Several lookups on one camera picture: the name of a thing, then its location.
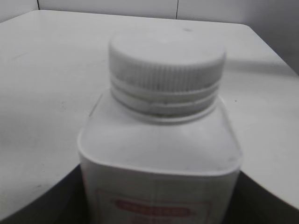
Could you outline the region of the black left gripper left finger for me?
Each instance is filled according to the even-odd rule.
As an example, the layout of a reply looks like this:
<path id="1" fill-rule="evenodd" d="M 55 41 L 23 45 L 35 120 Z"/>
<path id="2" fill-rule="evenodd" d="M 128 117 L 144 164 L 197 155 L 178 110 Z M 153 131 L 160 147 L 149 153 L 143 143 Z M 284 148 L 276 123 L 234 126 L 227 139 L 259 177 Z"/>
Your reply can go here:
<path id="1" fill-rule="evenodd" d="M 88 224 L 80 166 L 38 199 L 0 221 L 2 224 Z"/>

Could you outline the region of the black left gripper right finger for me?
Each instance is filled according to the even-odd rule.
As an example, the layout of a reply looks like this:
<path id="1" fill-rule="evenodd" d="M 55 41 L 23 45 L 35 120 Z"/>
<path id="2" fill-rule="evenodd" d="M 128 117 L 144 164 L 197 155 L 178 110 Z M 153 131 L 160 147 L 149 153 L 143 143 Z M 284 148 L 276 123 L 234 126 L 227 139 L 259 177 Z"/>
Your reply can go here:
<path id="1" fill-rule="evenodd" d="M 297 224 L 299 210 L 240 173 L 230 203 L 231 224 Z"/>

